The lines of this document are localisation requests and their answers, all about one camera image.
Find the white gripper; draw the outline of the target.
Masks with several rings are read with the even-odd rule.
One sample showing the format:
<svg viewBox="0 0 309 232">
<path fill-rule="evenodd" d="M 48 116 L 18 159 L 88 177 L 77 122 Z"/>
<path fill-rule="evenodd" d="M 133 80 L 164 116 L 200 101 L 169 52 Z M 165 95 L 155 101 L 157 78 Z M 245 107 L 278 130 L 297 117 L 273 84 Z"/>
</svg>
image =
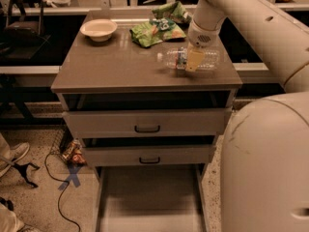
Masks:
<svg viewBox="0 0 309 232">
<path fill-rule="evenodd" d="M 193 18 L 188 28 L 188 39 L 193 46 L 187 49 L 186 70 L 195 72 L 204 60 L 205 53 L 199 47 L 213 46 L 221 29 L 219 21 L 198 21 Z"/>
</svg>

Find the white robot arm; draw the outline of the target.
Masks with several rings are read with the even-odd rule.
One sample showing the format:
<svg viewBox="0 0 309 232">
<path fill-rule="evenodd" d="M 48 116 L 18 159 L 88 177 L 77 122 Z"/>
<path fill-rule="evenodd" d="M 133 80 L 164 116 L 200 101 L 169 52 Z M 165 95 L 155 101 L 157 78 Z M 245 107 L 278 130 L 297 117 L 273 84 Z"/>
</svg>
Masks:
<svg viewBox="0 0 309 232">
<path fill-rule="evenodd" d="M 309 232 L 309 31 L 267 0 L 199 0 L 193 47 L 230 19 L 284 92 L 242 108 L 221 152 L 222 232 Z"/>
</svg>

